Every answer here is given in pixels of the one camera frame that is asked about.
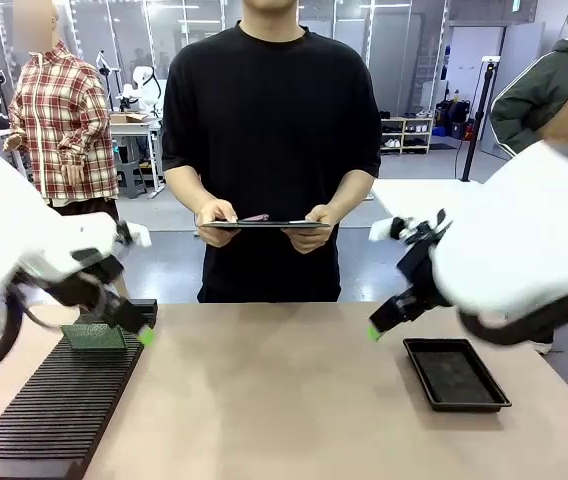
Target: red and white plaid shirt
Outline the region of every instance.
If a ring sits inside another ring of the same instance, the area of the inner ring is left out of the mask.
[[[56,203],[115,197],[117,171],[110,114],[93,66],[63,42],[32,54],[22,69],[9,119],[21,147],[31,154],[35,186]],[[83,165],[84,179],[71,187],[62,165]]]

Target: green jacket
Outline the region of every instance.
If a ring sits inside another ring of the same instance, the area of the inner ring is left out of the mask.
[[[541,138],[546,125],[568,101],[568,40],[517,77],[491,108],[491,123],[500,146],[511,156]]]

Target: person's hand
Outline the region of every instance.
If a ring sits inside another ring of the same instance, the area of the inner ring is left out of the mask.
[[[237,222],[237,214],[233,206],[226,200],[214,199],[207,202],[197,215],[197,233],[207,245],[222,248],[238,234],[239,230],[226,230],[224,228],[202,227],[216,220]]]
[[[326,245],[335,225],[339,219],[328,205],[318,205],[311,213],[306,216],[309,222],[324,223],[326,227],[319,228],[287,228],[284,233],[288,236],[293,244],[293,248],[298,252],[306,255],[320,247]]]
[[[17,150],[22,145],[22,136],[14,133],[4,141],[4,151],[11,152]]]
[[[75,188],[84,182],[83,165],[62,165],[62,175],[66,183]]]

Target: man in black t-shirt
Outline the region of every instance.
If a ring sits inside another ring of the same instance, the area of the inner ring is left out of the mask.
[[[338,226],[378,174],[380,117],[360,56],[300,27],[296,10],[295,0],[245,0],[238,25],[171,64],[163,164],[208,244],[201,302],[340,294]],[[201,226],[264,214],[330,227]]]

